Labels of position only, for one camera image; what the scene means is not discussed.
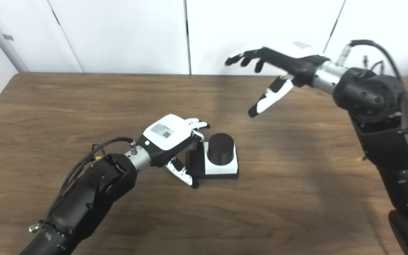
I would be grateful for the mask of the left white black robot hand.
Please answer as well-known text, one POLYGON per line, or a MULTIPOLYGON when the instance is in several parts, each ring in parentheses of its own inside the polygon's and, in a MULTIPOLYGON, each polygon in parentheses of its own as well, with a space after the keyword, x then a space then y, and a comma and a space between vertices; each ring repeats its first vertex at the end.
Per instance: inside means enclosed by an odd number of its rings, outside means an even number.
POLYGON ((168 114, 146 128, 136 144, 147 153, 149 166, 165 167, 185 184, 197 189, 198 181, 189 174, 177 155, 194 142, 199 149, 204 148, 204 135, 199 129, 210 129, 210 124, 199 118, 184 119, 168 114))

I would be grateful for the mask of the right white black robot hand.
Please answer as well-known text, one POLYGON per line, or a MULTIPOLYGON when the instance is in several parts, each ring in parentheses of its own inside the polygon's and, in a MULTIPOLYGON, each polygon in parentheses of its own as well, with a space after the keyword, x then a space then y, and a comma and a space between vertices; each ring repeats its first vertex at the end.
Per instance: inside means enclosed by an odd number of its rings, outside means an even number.
POLYGON ((260 73, 264 64, 267 63, 285 71, 285 75, 279 75, 248 110, 251 118, 266 111, 285 97, 293 87, 312 85, 319 67, 330 61, 324 54, 306 45, 283 42, 279 45, 241 48, 226 59, 225 65, 230 66, 240 62, 240 66, 246 67, 254 59, 258 60, 254 69, 255 73, 260 73))

